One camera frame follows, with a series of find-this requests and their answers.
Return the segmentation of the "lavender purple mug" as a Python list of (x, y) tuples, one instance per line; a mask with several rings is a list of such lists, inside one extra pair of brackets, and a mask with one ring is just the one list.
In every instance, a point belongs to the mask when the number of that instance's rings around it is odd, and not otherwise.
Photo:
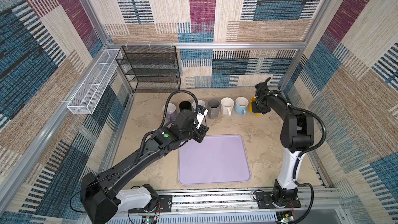
[(162, 107), (162, 112), (166, 113), (165, 122), (174, 121), (177, 117), (176, 105), (169, 103), (167, 109), (165, 109), (165, 107), (166, 105)]

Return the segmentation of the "yellow mug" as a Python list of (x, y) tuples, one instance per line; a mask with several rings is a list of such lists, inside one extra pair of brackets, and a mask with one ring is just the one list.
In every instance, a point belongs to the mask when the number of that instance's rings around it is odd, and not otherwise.
[(250, 103), (250, 105), (249, 105), (249, 111), (250, 111), (251, 113), (253, 113), (255, 116), (260, 116), (260, 114), (255, 113), (255, 111), (254, 111), (255, 102), (256, 102), (256, 97), (253, 96), (253, 97), (251, 98), (251, 103)]

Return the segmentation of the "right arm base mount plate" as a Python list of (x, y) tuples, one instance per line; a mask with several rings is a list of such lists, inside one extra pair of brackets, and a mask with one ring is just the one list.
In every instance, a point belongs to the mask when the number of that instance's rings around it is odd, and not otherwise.
[(302, 205), (298, 197), (280, 198), (276, 200), (273, 193), (269, 191), (256, 191), (253, 194), (259, 209), (277, 209), (277, 208), (301, 208)]

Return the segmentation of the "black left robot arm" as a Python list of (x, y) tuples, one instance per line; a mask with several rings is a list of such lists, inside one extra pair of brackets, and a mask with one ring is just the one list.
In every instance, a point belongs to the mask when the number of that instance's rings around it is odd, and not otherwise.
[(94, 224), (105, 224), (115, 214), (131, 209), (151, 213), (157, 209), (158, 193), (149, 184), (131, 190), (124, 186), (150, 164), (194, 140), (201, 143), (209, 128), (199, 122), (192, 111), (180, 112), (169, 127), (151, 131), (141, 148), (110, 169), (94, 175), (88, 173), (81, 181), (80, 202)]

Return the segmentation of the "teal blue patterned mug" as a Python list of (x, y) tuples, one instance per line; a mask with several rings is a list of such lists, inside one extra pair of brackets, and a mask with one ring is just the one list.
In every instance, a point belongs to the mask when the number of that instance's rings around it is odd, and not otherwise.
[(198, 100), (199, 106), (197, 107), (196, 101), (192, 102), (192, 111), (195, 112), (195, 110), (198, 108), (199, 112), (202, 113), (203, 110), (205, 109), (205, 102), (203, 100)]

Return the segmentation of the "grey mug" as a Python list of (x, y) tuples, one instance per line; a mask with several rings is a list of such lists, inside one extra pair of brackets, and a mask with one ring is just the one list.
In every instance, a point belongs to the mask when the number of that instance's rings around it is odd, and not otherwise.
[(210, 119), (216, 119), (220, 111), (220, 102), (217, 99), (211, 99), (208, 101), (208, 117)]

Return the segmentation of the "white mug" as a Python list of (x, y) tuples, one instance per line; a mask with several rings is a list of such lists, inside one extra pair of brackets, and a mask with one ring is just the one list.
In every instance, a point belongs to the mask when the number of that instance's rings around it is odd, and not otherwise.
[(221, 113), (225, 116), (230, 117), (232, 115), (232, 110), (234, 107), (234, 100), (230, 97), (224, 97), (221, 100)]

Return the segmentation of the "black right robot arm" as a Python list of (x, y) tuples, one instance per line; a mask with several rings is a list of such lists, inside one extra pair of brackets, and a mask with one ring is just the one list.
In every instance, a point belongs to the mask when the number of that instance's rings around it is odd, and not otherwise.
[(281, 172), (275, 180), (272, 204), (277, 208), (289, 206), (297, 197), (297, 177), (302, 164), (299, 154), (314, 143), (314, 117), (293, 106), (277, 90), (270, 90), (267, 81), (256, 86), (255, 101), (251, 103), (255, 114), (266, 114), (274, 110), (283, 120), (280, 141), (284, 147)]

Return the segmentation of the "light blue mug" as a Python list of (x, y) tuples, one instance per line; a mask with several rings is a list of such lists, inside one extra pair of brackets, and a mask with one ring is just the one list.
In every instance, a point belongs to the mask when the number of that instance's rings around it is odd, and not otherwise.
[(238, 115), (246, 115), (248, 110), (249, 100), (243, 96), (236, 98), (234, 110)]

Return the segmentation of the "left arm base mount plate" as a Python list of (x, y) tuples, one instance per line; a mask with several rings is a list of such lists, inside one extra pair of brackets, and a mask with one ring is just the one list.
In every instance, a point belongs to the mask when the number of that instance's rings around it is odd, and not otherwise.
[(143, 209), (134, 208), (128, 210), (129, 214), (169, 213), (172, 210), (173, 196), (159, 195), (156, 200), (151, 200), (149, 206)]

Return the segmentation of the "black mug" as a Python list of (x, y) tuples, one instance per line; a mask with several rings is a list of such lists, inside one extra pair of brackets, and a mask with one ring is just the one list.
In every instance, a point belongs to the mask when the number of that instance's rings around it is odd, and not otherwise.
[(182, 101), (179, 103), (179, 110), (182, 112), (183, 110), (192, 111), (192, 103), (189, 101)]

